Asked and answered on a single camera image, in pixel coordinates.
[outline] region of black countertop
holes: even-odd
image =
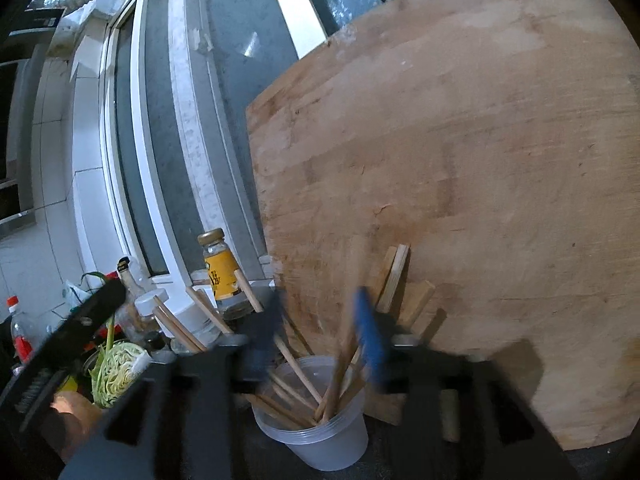
[[[254,420],[251,409],[240,413],[244,427],[244,456],[252,480],[390,480],[389,437],[392,426],[365,416],[369,433],[369,447],[354,465],[342,471],[323,472],[310,468],[284,444],[266,436]],[[582,480],[603,478],[607,462],[622,448],[623,440],[604,446],[578,449],[567,452],[569,460]],[[456,446],[447,444],[446,455],[450,456],[450,469],[440,480],[456,478]]]

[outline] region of wood grain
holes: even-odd
[[[640,415],[640,51],[607,0],[392,0],[248,108],[288,310],[335,347],[344,247],[412,247],[432,345],[526,338],[532,399],[567,449]]]

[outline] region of gold lid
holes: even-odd
[[[225,232],[219,227],[217,229],[213,229],[213,231],[208,231],[198,236],[198,243],[204,246],[219,242],[220,240],[224,240],[224,238]]]

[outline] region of white lid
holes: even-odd
[[[154,313],[154,308],[156,307],[156,300],[154,300],[154,296],[160,298],[162,302],[169,301],[169,295],[166,293],[164,288],[156,288],[156,290],[152,290],[143,294],[134,302],[136,305],[136,310],[140,314],[140,316],[152,316]]]
[[[178,318],[178,321],[180,321],[192,334],[202,330],[209,322],[209,318],[206,314],[204,314],[203,311],[201,311],[193,302],[181,305],[178,310],[174,310],[173,308],[170,310],[174,316]],[[171,338],[174,337],[171,331],[165,327],[160,320],[158,320],[158,324],[167,336]]]

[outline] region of window frame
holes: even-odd
[[[145,22],[148,0],[126,0],[122,10],[109,23],[100,60],[100,147],[104,168],[105,184],[116,233],[123,254],[135,257],[141,268],[149,276],[140,242],[126,202],[124,180],[120,167],[115,120],[115,58],[119,29],[124,21],[133,15],[133,31],[130,56],[130,98],[133,134],[136,156],[142,180],[146,204],[152,225],[168,273],[154,276],[152,281],[160,284],[175,284],[184,288],[192,285],[174,229],[162,195],[158,168],[151,142],[148,113],[146,109],[145,79]]]

